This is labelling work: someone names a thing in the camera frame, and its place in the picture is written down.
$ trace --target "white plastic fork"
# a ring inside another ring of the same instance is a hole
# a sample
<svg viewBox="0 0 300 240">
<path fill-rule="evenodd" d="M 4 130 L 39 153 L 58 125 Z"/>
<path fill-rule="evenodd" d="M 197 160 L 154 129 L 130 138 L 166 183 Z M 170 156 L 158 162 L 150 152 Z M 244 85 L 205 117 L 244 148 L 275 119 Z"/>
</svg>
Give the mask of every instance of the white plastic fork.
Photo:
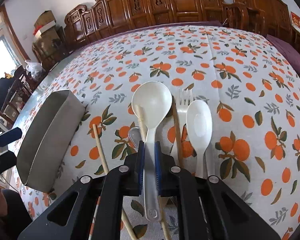
<svg viewBox="0 0 300 240">
<path fill-rule="evenodd" d="M 188 106 L 193 101 L 192 90 L 183 90 L 179 89 L 177 95 L 175 96 L 176 102 L 176 109 L 177 109 L 177 116 L 179 120 L 179 129 L 180 129 L 180 137 L 182 138 L 182 131 L 183 127 L 186 124 L 186 115 Z M 176 163 L 179 165 L 179 158 L 178 158 L 178 147 L 177 147 L 177 139 L 175 139 L 171 154 L 170 154 Z"/>
</svg>

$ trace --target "spoon handle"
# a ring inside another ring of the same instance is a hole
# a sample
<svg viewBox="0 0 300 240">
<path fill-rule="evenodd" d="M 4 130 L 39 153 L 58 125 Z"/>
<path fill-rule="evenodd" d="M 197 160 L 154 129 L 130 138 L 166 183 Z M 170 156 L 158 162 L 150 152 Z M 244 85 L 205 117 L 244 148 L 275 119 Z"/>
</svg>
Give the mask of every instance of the spoon handle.
<svg viewBox="0 0 300 240">
<path fill-rule="evenodd" d="M 143 195 L 145 200 L 145 211 L 146 218 L 150 222 L 161 221 L 155 173 L 155 132 L 156 128 L 149 129 L 146 136 L 145 166 L 143 171 Z"/>
</svg>

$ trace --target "wooden chopstick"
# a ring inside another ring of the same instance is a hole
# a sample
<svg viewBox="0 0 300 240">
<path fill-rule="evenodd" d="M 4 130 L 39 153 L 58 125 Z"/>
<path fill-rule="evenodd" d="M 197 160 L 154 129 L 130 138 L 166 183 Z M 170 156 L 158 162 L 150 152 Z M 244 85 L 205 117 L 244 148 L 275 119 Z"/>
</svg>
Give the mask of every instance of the wooden chopstick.
<svg viewBox="0 0 300 240">
<path fill-rule="evenodd" d="M 134 108 L 136 110 L 136 115 L 138 117 L 138 124 L 139 124 L 139 127 L 140 127 L 141 139 L 145 143 L 146 142 L 147 132 L 146 132 L 146 126 L 145 126 L 145 124 L 143 122 L 143 109 L 139 105 L 135 105 Z M 163 230 L 164 238 L 166 240 L 171 240 L 170 232 L 169 232 L 169 229 L 168 229 L 168 225 L 167 225 L 164 213 L 163 213 L 163 208 L 166 206 L 168 199 L 169 198 L 161 198 L 161 197 L 159 197 L 160 212 L 161 212 L 161 217 L 162 217 L 162 219 L 160 221 L 160 224 L 161 224 L 161 227 L 162 227 L 162 230 Z"/>
<path fill-rule="evenodd" d="M 92 127 L 93 127 L 94 137 L 96 138 L 96 144 L 97 144 L 97 148 L 98 148 L 98 151 L 99 151 L 99 156 L 100 156 L 100 159 L 101 159 L 103 170 L 104 170 L 105 174 L 108 174 L 109 168 L 108 168 L 108 165 L 107 165 L 107 162 L 106 162 L 105 155 L 103 154 L 102 146 L 101 146 L 100 139 L 99 139 L 98 132 L 97 132 L 97 127 L 96 127 L 95 124 L 93 124 Z M 123 208 L 122 208 L 122 213 L 121 213 L 121 220 L 122 220 L 124 226 L 126 227 L 131 239 L 132 240 L 137 240 L 137 237 L 133 232 L 133 229 L 132 229 L 130 221 L 127 217 L 127 214 L 126 214 L 126 212 L 124 211 Z"/>
<path fill-rule="evenodd" d="M 181 145 L 181 134 L 180 134 L 180 128 L 179 128 L 179 119 L 178 119 L 178 114 L 177 114 L 176 101 L 175 101 L 174 97 L 172 97 L 172 116 L 173 116 L 174 127 L 176 130 L 176 141 L 177 141 L 179 166 L 181 168 L 183 168 L 183 153 L 182 153 L 182 145 Z"/>
</svg>

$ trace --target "orange fruit print tablecloth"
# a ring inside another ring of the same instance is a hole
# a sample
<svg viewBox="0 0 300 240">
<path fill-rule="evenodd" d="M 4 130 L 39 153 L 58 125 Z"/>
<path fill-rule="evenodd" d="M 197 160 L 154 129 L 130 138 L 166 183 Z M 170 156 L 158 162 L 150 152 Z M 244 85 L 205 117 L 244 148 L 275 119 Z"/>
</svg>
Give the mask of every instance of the orange fruit print tablecloth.
<svg viewBox="0 0 300 240">
<path fill-rule="evenodd" d="M 147 81 L 163 82 L 172 93 L 192 89 L 207 102 L 213 134 L 206 151 L 215 174 L 231 187 L 283 239 L 300 223 L 300 78 L 264 37 L 211 26 L 168 26 L 123 33 L 85 47 L 44 92 L 21 126 L 25 133 L 45 98 L 69 88 L 86 106 L 50 194 L 22 186 L 20 195 L 35 219 L 78 178 L 104 176 L 95 147 L 96 124 L 109 168 L 136 152 L 128 140 L 137 123 L 133 92 Z M 156 139 L 169 154 L 175 139 L 173 118 L 164 119 Z M 17 153 L 22 139 L 15 143 Z M 182 134 L 185 167 L 195 171 L 196 153 Z M 145 218 L 143 197 L 124 198 L 139 238 L 163 239 L 159 223 Z M 176 207 L 165 208 L 178 239 Z M 126 229 L 121 239 L 129 239 Z"/>
</svg>

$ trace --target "white ladle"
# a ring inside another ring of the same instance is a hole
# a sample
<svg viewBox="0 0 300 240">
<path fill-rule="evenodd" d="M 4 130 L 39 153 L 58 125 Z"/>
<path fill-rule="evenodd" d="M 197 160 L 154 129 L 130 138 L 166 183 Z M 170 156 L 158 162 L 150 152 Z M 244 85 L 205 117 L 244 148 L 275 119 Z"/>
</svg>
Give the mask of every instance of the white ladle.
<svg viewBox="0 0 300 240">
<path fill-rule="evenodd" d="M 142 84 L 132 96 L 131 106 L 138 117 L 136 105 L 143 112 L 143 122 L 148 127 L 145 147 L 145 166 L 143 171 L 143 193 L 146 218 L 151 222 L 160 222 L 162 217 L 158 200 L 155 173 L 154 143 L 157 127 L 169 112 L 172 95 L 160 82 L 150 81 Z"/>
<path fill-rule="evenodd" d="M 197 153 L 195 176 L 203 178 L 203 156 L 212 135 L 211 111 L 204 101 L 195 100 L 188 106 L 186 125 L 190 143 Z M 207 172 L 208 176 L 213 174 L 210 165 L 207 165 Z"/>
</svg>

